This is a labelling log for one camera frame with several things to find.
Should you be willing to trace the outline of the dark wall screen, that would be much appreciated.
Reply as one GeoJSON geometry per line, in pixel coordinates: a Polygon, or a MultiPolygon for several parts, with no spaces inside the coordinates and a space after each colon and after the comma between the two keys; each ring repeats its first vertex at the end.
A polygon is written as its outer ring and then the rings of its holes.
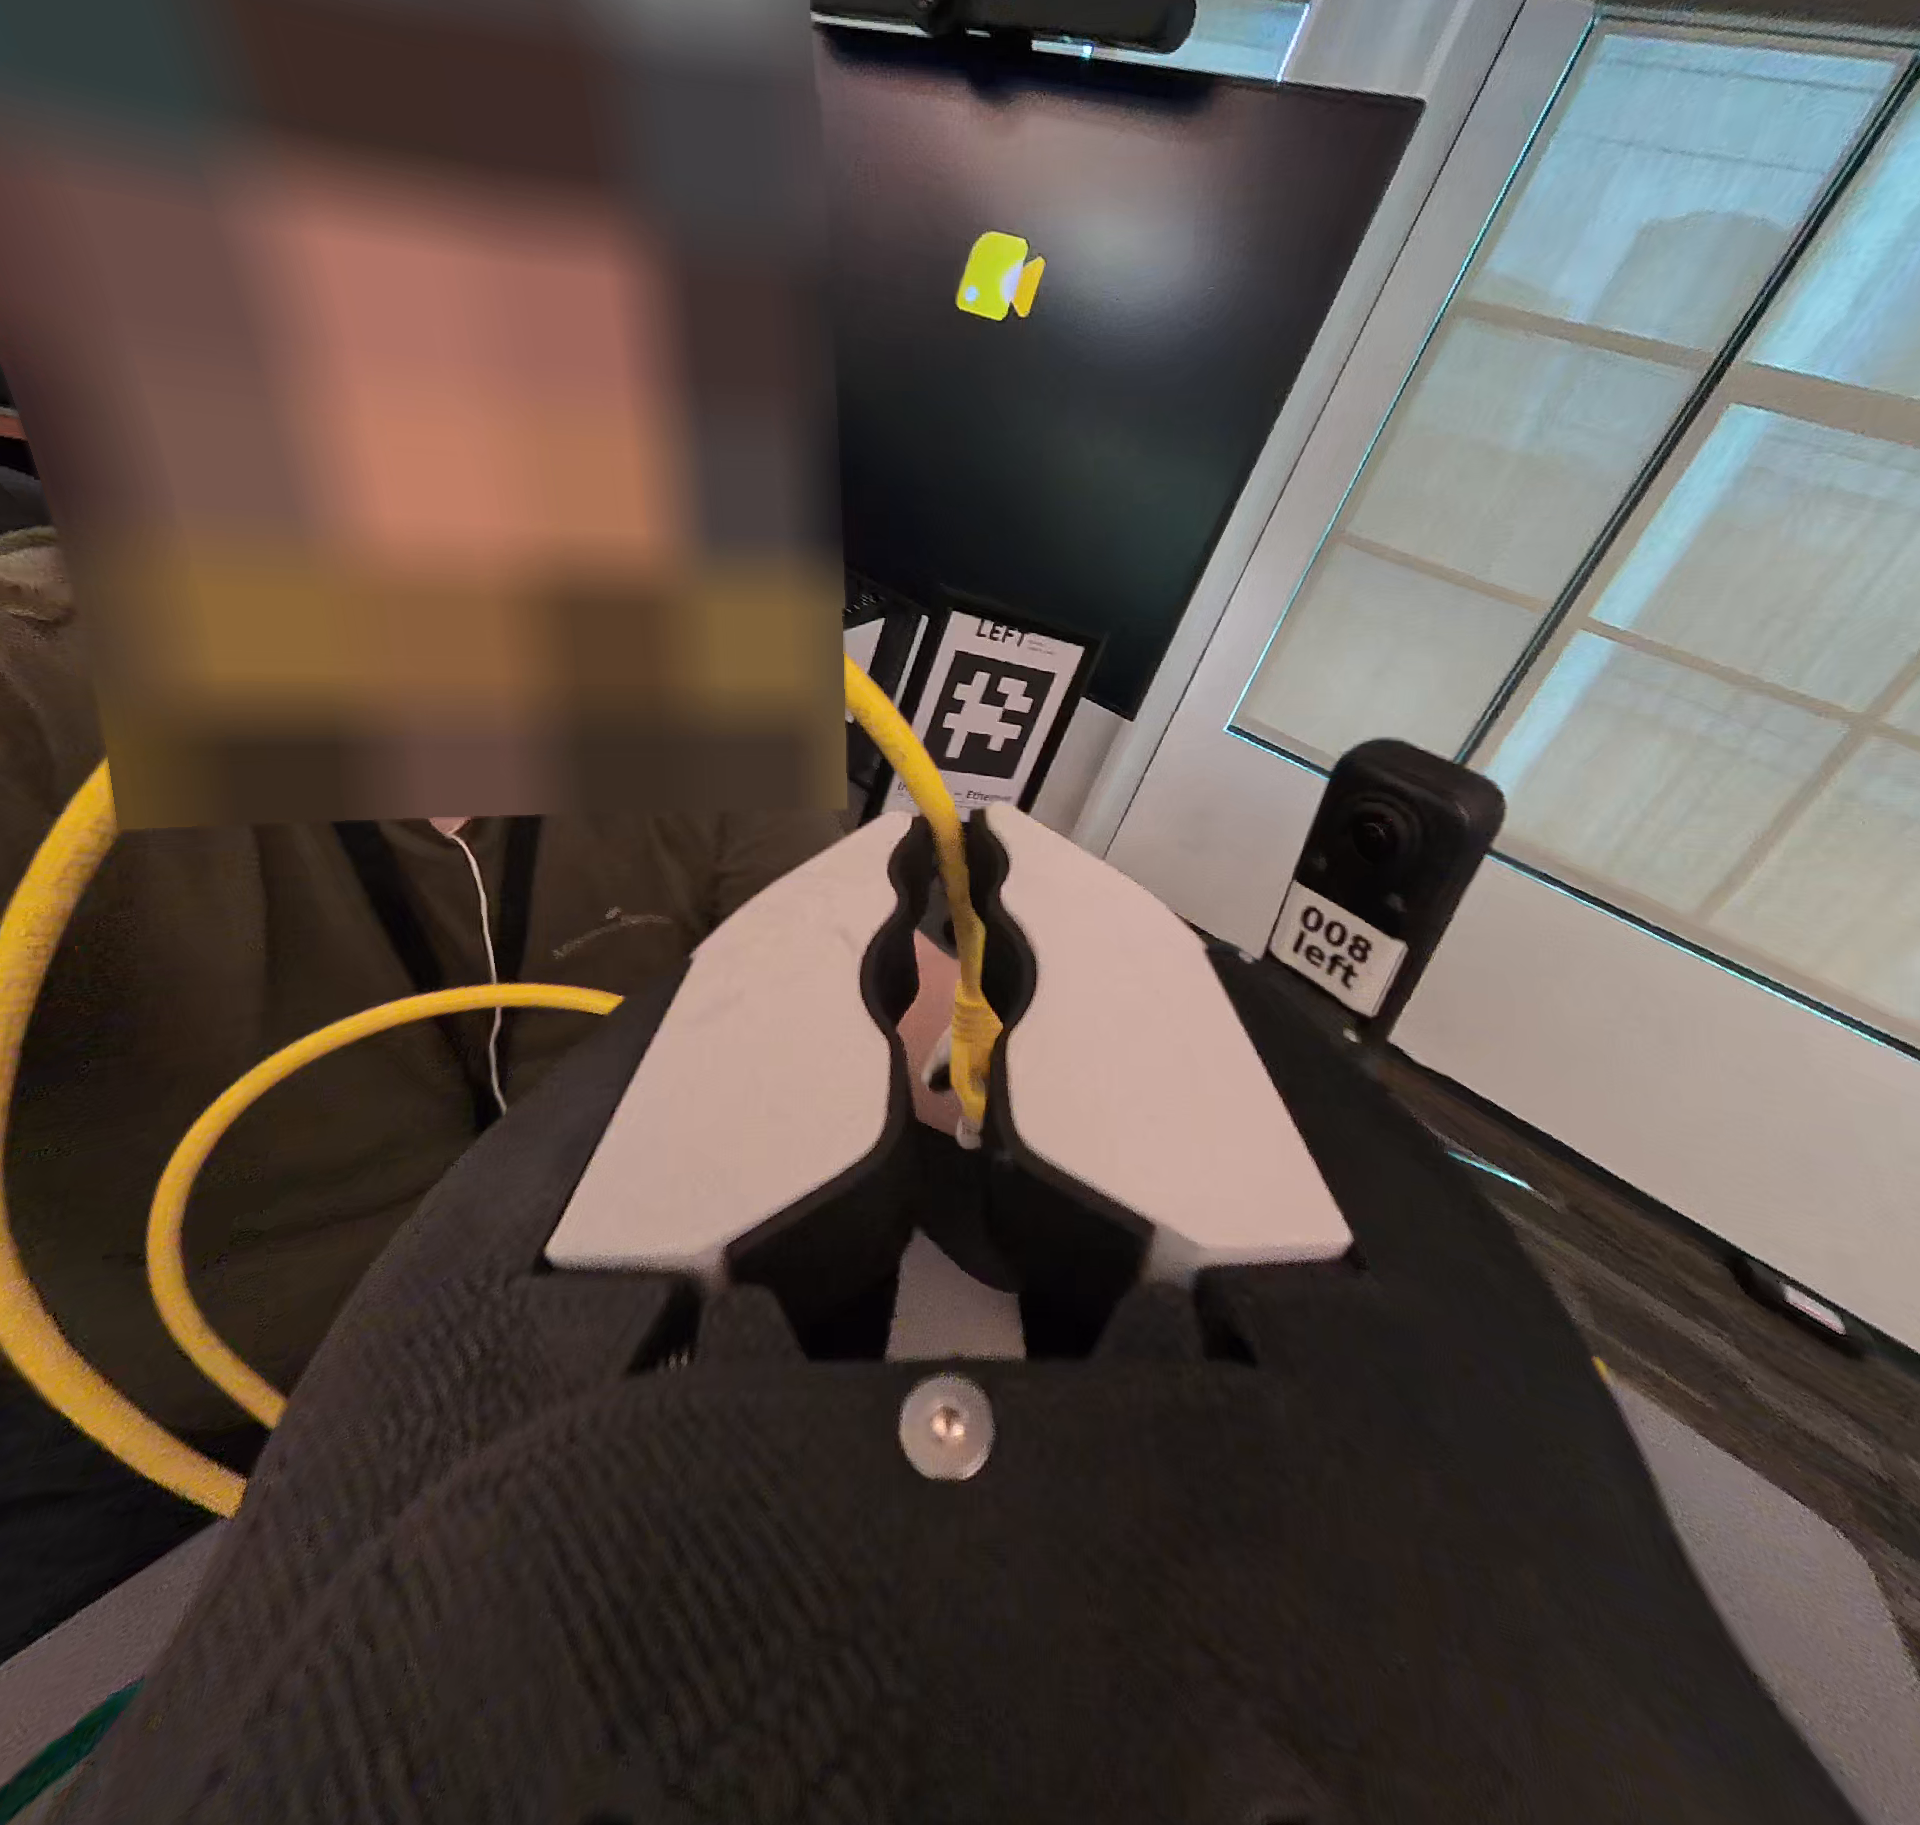
{"type": "Polygon", "coordinates": [[[847,568],[1131,717],[1425,112],[821,25],[847,568]]]}

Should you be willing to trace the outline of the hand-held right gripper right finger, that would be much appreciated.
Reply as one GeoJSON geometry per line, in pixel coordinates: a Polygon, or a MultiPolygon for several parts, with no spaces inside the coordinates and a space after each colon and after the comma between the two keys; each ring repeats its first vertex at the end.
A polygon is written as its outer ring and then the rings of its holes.
{"type": "Polygon", "coordinates": [[[1343,1262],[1355,1233],[1205,938],[1029,813],[969,822],[991,1060],[982,1221],[1031,1358],[1136,1287],[1343,1262]]]}

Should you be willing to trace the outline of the frosted glass window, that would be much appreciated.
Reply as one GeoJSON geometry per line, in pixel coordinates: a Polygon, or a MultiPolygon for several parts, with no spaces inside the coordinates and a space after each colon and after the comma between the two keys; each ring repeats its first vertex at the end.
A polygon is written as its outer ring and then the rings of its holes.
{"type": "Polygon", "coordinates": [[[1917,1051],[1917,30],[1579,18],[1231,732],[1917,1051]]]}

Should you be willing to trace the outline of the person's olive clothing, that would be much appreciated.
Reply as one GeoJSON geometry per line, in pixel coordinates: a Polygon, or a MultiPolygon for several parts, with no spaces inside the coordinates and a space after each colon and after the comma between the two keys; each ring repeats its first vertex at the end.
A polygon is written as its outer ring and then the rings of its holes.
{"type": "MultiPolygon", "coordinates": [[[[63,1334],[163,1429],[249,1468],[261,1429],[165,1331],[143,1256],[161,1169],[207,1105],[404,996],[646,990],[842,829],[827,811],[523,813],[123,836],[45,975],[8,1127],[14,1233],[63,1334]]],[[[212,1330],[291,1391],[420,1196],[591,1023],[420,1021],[277,1083],[189,1201],[212,1330]]]]}

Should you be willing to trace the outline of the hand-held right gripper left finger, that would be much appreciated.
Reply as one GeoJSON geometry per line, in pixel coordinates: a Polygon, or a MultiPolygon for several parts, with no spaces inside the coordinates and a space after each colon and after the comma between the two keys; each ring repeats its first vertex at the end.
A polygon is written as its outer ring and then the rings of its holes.
{"type": "Polygon", "coordinates": [[[694,948],[543,1260],[769,1292],[803,1347],[876,1309],[914,1232],[901,1020],[919,822],[884,813],[694,948]]]}

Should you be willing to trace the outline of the small black floor device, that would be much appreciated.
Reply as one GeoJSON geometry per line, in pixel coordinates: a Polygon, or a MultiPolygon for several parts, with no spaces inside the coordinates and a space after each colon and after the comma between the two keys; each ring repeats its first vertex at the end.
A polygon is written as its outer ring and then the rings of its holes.
{"type": "Polygon", "coordinates": [[[1872,1334],[1852,1314],[1767,1262],[1737,1250],[1730,1254],[1730,1272],[1755,1304],[1815,1334],[1841,1355],[1863,1359],[1873,1352],[1872,1334]]]}

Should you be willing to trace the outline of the marker sign on easel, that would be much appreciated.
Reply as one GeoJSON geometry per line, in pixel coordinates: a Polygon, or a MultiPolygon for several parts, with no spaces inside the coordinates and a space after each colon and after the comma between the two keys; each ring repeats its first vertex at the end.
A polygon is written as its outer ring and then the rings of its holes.
{"type": "Polygon", "coordinates": [[[962,811],[1036,810],[1103,652],[1103,633],[937,588],[901,709],[962,811]]]}

